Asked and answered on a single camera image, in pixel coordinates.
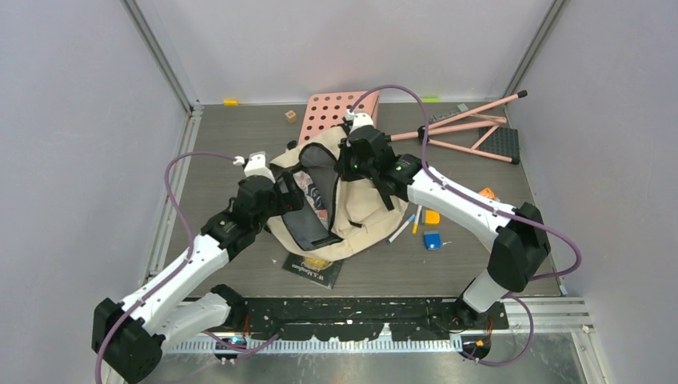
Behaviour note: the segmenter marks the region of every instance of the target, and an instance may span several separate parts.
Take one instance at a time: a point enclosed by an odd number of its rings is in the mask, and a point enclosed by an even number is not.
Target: table surface
[[[456,103],[429,104],[433,114],[451,110]],[[466,103],[469,107],[476,104]],[[285,120],[285,112],[298,115],[294,124]],[[247,156],[265,150],[275,157],[282,153],[290,140],[297,139],[301,130],[305,105],[272,106],[206,106],[194,150],[217,151]],[[502,109],[485,112],[502,115]],[[377,125],[387,134],[415,130],[422,123],[416,104],[382,103]],[[471,146],[478,139],[477,130],[442,134],[438,140]],[[416,139],[394,142],[397,154],[421,155]],[[455,182],[471,190],[490,187],[502,202],[519,206],[532,202],[522,166],[511,165],[455,150],[430,146],[429,164]],[[228,200],[237,192],[237,181],[243,178],[242,169],[220,158],[194,157],[191,159],[181,208],[193,230],[224,210]],[[409,205],[405,217],[416,206]],[[420,233],[425,227],[420,226]],[[344,260],[341,272],[332,290],[282,269],[287,251],[271,235],[262,232],[257,241],[241,252],[225,268],[207,278],[191,296],[202,296],[212,286],[226,284],[246,297],[259,296],[458,296],[487,266],[488,251],[463,227],[442,219],[435,228],[443,242],[450,242],[438,251],[427,251],[421,235],[406,230],[393,244],[380,242],[359,254]],[[187,247],[187,237],[181,223],[175,222],[166,264],[172,262]],[[551,272],[551,258],[538,274]],[[531,282],[523,295],[560,295],[556,279]]]

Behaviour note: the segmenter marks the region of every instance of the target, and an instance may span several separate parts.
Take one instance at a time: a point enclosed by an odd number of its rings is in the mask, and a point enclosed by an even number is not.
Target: blue marker
[[[400,235],[402,233],[402,231],[405,230],[405,228],[407,228],[409,223],[413,222],[413,221],[414,221],[414,214],[412,214],[412,216],[410,216],[407,219],[407,221],[404,222],[403,225],[400,228],[398,228],[398,230],[394,234],[392,234],[391,237],[388,240],[386,240],[386,244],[392,243],[393,240],[395,240],[398,237],[398,235]]]

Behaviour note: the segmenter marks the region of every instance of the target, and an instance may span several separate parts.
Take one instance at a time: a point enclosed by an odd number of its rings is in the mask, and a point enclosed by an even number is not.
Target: beige bag
[[[328,229],[307,201],[301,210],[269,219],[273,236],[293,254],[341,260],[385,239],[401,223],[407,202],[391,197],[395,209],[389,211],[371,181],[344,182],[334,171],[345,137],[340,126],[332,127],[270,163],[276,175],[282,170],[310,175],[327,209]]]

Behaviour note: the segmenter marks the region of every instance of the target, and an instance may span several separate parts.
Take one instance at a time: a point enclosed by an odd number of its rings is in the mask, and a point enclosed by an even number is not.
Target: wooden block
[[[297,114],[294,113],[293,110],[288,110],[285,112],[285,118],[287,119],[287,122],[290,124],[294,124],[297,122]]]

